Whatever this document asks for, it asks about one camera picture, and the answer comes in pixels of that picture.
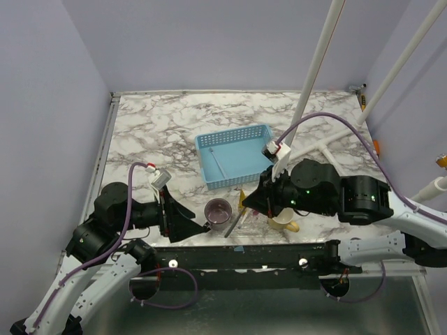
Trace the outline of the yellow toothpaste tube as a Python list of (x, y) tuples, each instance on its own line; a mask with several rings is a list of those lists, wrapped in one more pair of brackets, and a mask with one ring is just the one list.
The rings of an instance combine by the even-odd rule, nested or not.
[(246, 198), (246, 195), (244, 193), (244, 191), (242, 189), (240, 189), (240, 194), (239, 194), (239, 199), (238, 199), (238, 210), (239, 211), (243, 211), (244, 210), (244, 206), (243, 206), (243, 201)]

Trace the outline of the clear textured glass tray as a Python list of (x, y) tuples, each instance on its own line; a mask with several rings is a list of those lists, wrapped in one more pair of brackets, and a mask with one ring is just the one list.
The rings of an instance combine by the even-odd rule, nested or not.
[(231, 232), (228, 238), (224, 238), (227, 229), (230, 227), (231, 223), (235, 220), (236, 216), (239, 214), (238, 211), (235, 212), (229, 221), (228, 227), (222, 231), (218, 232), (216, 230), (210, 230), (207, 236), (217, 240), (230, 241), (231, 239), (248, 239), (248, 240), (261, 240), (273, 239), (274, 241), (281, 239), (286, 236), (288, 230), (274, 230), (268, 225), (268, 218), (264, 215), (253, 216), (252, 210), (248, 210), (250, 214), (248, 215), (246, 221), (244, 222), (241, 229), (238, 229), (238, 224), (235, 229)]

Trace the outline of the yellow ceramic mug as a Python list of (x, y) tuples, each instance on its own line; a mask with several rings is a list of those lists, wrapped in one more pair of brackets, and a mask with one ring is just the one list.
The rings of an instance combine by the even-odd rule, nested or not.
[(268, 219), (268, 225), (274, 230), (299, 232), (299, 225), (293, 220), (295, 212), (291, 208), (283, 209), (278, 216)]

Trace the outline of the purple grey mug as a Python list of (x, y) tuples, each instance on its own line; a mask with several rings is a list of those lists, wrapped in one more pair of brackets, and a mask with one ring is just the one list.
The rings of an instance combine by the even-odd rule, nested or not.
[(230, 203), (223, 198), (210, 200), (204, 208), (204, 215), (207, 224), (212, 230), (224, 231), (229, 224), (233, 214)]

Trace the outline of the light blue plastic basket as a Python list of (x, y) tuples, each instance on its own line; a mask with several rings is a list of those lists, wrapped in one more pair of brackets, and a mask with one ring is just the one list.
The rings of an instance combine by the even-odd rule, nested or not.
[[(259, 174), (271, 166), (262, 150), (272, 140), (267, 124), (232, 128), (195, 138), (200, 171), (209, 190), (237, 186), (259, 180)], [(224, 178), (212, 157), (212, 147), (228, 178)]]

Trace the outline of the white toothbrush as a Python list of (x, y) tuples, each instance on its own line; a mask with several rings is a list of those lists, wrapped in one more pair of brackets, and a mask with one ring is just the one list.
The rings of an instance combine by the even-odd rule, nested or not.
[(240, 220), (240, 222), (239, 222), (239, 224), (238, 224), (238, 229), (241, 229), (242, 228), (242, 226), (243, 226), (243, 224), (244, 224), (244, 222), (246, 221), (246, 219), (247, 219), (247, 217), (248, 217), (248, 215), (250, 214), (250, 212), (249, 211), (246, 211), (245, 213), (244, 213), (244, 215), (242, 216), (242, 218), (241, 218), (241, 220)]

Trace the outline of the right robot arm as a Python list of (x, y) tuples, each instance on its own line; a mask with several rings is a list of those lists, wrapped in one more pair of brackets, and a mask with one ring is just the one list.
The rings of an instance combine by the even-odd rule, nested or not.
[(371, 176), (341, 177), (331, 164), (304, 159), (277, 179), (270, 167), (262, 172), (257, 189), (242, 204), (270, 218), (289, 208), (393, 229), (376, 239), (341, 241), (337, 257), (344, 265), (412, 259), (424, 267), (446, 266), (446, 213), (400, 198)]

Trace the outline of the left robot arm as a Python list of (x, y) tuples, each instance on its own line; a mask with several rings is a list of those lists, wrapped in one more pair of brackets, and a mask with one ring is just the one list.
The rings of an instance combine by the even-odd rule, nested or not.
[(125, 245), (123, 254), (94, 283), (93, 275), (106, 263), (103, 254), (120, 245), (120, 232), (156, 226), (164, 237), (178, 242), (210, 231), (194, 222), (196, 215), (163, 187), (153, 202), (128, 202), (128, 186), (108, 184), (94, 201), (94, 211), (79, 225), (66, 247), (52, 286), (28, 317), (15, 322), (12, 334), (81, 334), (93, 314), (123, 285), (140, 273), (160, 276), (156, 251), (142, 239)]

